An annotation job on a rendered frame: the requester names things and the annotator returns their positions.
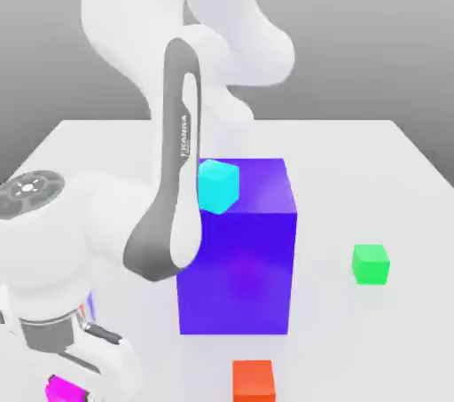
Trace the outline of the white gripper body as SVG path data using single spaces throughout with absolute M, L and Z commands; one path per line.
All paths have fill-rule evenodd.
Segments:
M 132 402 L 142 386 L 140 365 L 126 343 L 77 336 L 60 353 L 31 349 L 37 373 L 54 374 L 89 392 L 90 402 Z

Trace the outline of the large blue box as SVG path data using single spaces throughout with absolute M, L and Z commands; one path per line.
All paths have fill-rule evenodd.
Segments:
M 229 159 L 237 184 L 216 199 L 237 201 L 221 214 L 201 211 L 202 242 L 176 277 L 183 335 L 284 335 L 288 331 L 297 208 L 281 159 Z

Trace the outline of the small cyan cube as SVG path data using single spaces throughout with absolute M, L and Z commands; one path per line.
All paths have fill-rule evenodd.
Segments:
M 199 205 L 202 210 L 223 214 L 239 199 L 239 167 L 207 159 L 199 168 Z

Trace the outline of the small magenta cube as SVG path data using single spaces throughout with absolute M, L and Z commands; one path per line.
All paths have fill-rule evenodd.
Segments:
M 56 375 L 52 375 L 45 387 L 48 402 L 87 402 L 87 391 Z

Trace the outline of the small green cube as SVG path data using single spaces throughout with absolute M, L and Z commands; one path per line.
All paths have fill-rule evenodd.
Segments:
M 356 244 L 353 250 L 351 269 L 356 283 L 360 285 L 385 285 L 390 268 L 390 259 L 381 244 Z

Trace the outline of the small orange cube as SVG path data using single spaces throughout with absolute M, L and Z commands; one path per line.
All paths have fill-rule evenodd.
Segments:
M 270 360 L 232 361 L 232 402 L 276 402 Z

